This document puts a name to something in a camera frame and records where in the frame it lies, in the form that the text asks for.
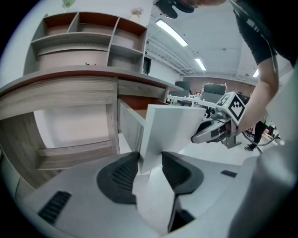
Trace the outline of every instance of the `black sleeve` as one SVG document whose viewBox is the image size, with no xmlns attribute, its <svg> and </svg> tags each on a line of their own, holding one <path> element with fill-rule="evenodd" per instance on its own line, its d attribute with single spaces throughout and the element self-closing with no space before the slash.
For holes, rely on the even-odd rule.
<svg viewBox="0 0 298 238">
<path fill-rule="evenodd" d="M 241 17 L 236 15 L 236 21 L 239 28 L 239 32 L 242 35 L 244 41 L 251 49 L 251 53 L 255 58 L 257 65 L 262 61 L 271 58 L 271 51 L 267 41 L 256 32 L 251 26 L 249 26 Z"/>
</svg>

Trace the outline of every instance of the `white ceiling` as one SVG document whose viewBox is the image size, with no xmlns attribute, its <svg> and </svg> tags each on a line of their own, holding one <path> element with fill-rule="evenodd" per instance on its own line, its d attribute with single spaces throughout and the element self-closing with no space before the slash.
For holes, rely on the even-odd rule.
<svg viewBox="0 0 298 238">
<path fill-rule="evenodd" d="M 216 7 L 200 7 L 187 14 L 176 9 L 177 19 L 160 15 L 153 6 L 148 25 L 147 54 L 184 76 L 220 77 L 255 85 L 257 69 L 254 58 L 239 33 L 229 2 Z M 163 19 L 188 43 L 182 47 L 155 23 Z M 203 72 L 194 58 L 200 58 Z M 278 56 L 279 76 L 290 71 L 290 63 Z"/>
</svg>

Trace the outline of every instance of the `black shirt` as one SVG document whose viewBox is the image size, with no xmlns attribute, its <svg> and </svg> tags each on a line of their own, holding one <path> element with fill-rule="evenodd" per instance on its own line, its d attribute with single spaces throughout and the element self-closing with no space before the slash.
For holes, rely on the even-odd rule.
<svg viewBox="0 0 298 238">
<path fill-rule="evenodd" d="M 269 44 L 261 34 L 249 26 L 242 16 L 235 13 L 239 32 L 250 48 L 257 65 L 278 53 L 294 66 L 298 57 L 296 8 L 287 3 L 276 4 L 267 0 L 247 2 L 262 14 L 273 40 L 270 42 L 270 50 Z"/>
<path fill-rule="evenodd" d="M 249 26 L 241 17 L 236 14 L 236 21 L 239 28 L 239 32 L 242 35 L 244 41 L 247 43 L 249 49 L 257 65 L 262 61 L 271 58 L 272 55 L 277 55 L 276 51 L 270 51 L 270 47 L 267 41 L 256 32 L 251 26 Z"/>
</svg>

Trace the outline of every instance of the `flower decoration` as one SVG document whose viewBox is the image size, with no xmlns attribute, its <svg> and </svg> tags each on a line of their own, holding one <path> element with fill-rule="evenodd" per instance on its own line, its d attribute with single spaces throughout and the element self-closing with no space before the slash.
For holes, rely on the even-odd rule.
<svg viewBox="0 0 298 238">
<path fill-rule="evenodd" d="M 75 0 L 62 0 L 63 8 L 70 8 L 75 3 Z"/>
<path fill-rule="evenodd" d="M 137 8 L 132 9 L 130 12 L 131 12 L 131 14 L 136 15 L 138 18 L 140 18 L 142 13 L 144 12 L 144 10 L 141 7 L 137 7 Z"/>
</svg>

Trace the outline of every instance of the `fluorescent light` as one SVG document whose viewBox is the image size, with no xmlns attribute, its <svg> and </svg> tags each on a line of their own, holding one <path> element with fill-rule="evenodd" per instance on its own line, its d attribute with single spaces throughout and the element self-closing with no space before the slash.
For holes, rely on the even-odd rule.
<svg viewBox="0 0 298 238">
<path fill-rule="evenodd" d="M 163 20 L 158 20 L 156 24 L 165 30 L 167 33 L 169 33 L 175 40 L 177 40 L 182 46 L 187 46 L 188 44 L 186 43 L 185 40 L 182 39 L 182 37 L 174 31 L 168 24 L 166 24 Z"/>
<path fill-rule="evenodd" d="M 259 76 L 259 69 L 257 69 L 257 71 L 255 72 L 255 74 L 253 75 L 254 78 L 256 78 L 257 76 Z"/>
<path fill-rule="evenodd" d="M 206 71 L 206 68 L 205 68 L 205 66 L 203 65 L 203 63 L 201 62 L 201 60 L 199 59 L 199 58 L 197 58 L 197 59 L 195 59 L 196 60 L 196 62 L 199 64 L 199 66 L 201 67 L 201 69 L 203 70 L 203 71 Z"/>
</svg>

